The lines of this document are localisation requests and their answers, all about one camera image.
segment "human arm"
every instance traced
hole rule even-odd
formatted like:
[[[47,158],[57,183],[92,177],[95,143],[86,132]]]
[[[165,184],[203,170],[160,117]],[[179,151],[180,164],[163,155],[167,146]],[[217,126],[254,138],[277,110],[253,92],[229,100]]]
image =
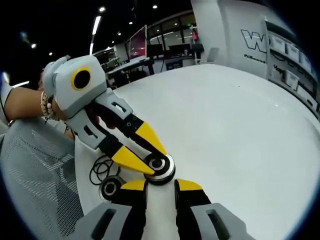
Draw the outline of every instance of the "human arm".
[[[1,90],[1,93],[6,91],[5,88],[10,88],[6,98],[2,97],[5,93],[1,94],[4,114],[7,121],[10,122],[17,119],[41,117],[44,115],[40,105],[41,91],[31,90],[24,87],[12,88],[6,84],[3,85],[3,88],[4,89]],[[55,101],[52,102],[52,109],[57,116],[64,118],[63,113],[58,108]]]

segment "desk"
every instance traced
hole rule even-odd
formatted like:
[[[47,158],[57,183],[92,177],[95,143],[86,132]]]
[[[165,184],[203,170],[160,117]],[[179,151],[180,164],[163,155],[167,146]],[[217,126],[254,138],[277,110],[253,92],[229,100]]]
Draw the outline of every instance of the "desk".
[[[155,130],[175,160],[175,178],[200,184],[257,240],[283,240],[292,232],[320,175],[320,123],[296,97],[253,74],[214,64],[155,74],[114,92]],[[118,130],[111,132],[140,152]],[[77,140],[85,215],[102,202],[89,181],[99,154]],[[128,170],[120,176],[143,177]],[[179,239],[172,182],[149,185],[146,217],[142,239]]]
[[[107,75],[114,75],[120,71],[128,71],[130,69],[133,69],[133,68],[138,68],[140,66],[148,66],[148,69],[149,69],[149,73],[150,75],[154,75],[154,69],[153,69],[153,59],[150,58],[150,57],[146,57],[144,59],[140,59],[140,60],[132,60],[126,64],[123,64],[121,66],[118,66],[116,67],[115,69],[107,72],[106,74]]]

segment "dark ceiling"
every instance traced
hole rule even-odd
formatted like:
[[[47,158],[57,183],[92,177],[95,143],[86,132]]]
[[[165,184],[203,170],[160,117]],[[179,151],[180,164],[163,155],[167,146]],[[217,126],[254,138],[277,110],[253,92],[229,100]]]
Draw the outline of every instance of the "dark ceiling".
[[[103,13],[99,13],[101,6],[106,8]],[[1,9],[5,35],[1,34],[0,69],[9,73],[11,85],[38,81],[48,62],[65,55],[89,54],[96,16],[101,15],[101,21],[93,52],[111,47],[112,41],[126,41],[145,24],[191,9],[190,0],[6,1],[6,9]],[[36,48],[32,49],[31,43],[37,44]]]

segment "gray plastic part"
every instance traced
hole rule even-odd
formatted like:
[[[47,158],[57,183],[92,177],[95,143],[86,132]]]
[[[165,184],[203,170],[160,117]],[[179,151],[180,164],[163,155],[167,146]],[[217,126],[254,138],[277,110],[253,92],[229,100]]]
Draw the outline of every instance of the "gray plastic part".
[[[115,95],[111,88],[107,88],[107,90],[98,96],[95,101],[113,111],[122,120],[134,112],[124,99]]]
[[[74,232],[66,240],[92,240],[92,233],[106,211],[114,212],[114,215],[108,226],[105,226],[107,228],[103,239],[119,240],[131,209],[131,206],[126,205],[101,203],[76,223]]]
[[[255,240],[247,233],[246,224],[220,203],[192,206],[191,210],[197,221],[202,240],[219,240],[216,229],[208,216],[214,212],[220,217],[228,231],[229,240]]]
[[[67,118],[73,117],[80,109],[94,101],[96,96],[103,95],[106,90],[106,82],[100,83],[95,88],[85,93],[82,97],[76,99],[68,108],[63,111],[63,113],[67,116]]]
[[[92,149],[96,150],[103,139],[106,138],[106,135],[90,121],[85,109],[80,110],[73,118],[68,119],[66,124],[77,133],[83,143]],[[87,134],[85,131],[86,126],[93,133],[92,135]]]
[[[64,64],[68,59],[63,56],[59,58],[57,61],[52,61],[48,63],[43,71],[43,89],[45,93],[49,96],[52,97],[55,93],[55,80],[56,80],[56,75],[54,74],[55,71],[62,65]]]

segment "gray mesh fabric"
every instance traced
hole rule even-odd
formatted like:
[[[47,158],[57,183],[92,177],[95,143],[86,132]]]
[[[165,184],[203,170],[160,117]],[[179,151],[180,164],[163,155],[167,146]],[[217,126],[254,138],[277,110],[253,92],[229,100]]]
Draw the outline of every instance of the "gray mesh fabric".
[[[17,120],[5,134],[1,173],[16,210],[40,240],[63,240],[83,217],[74,142],[42,118]]]

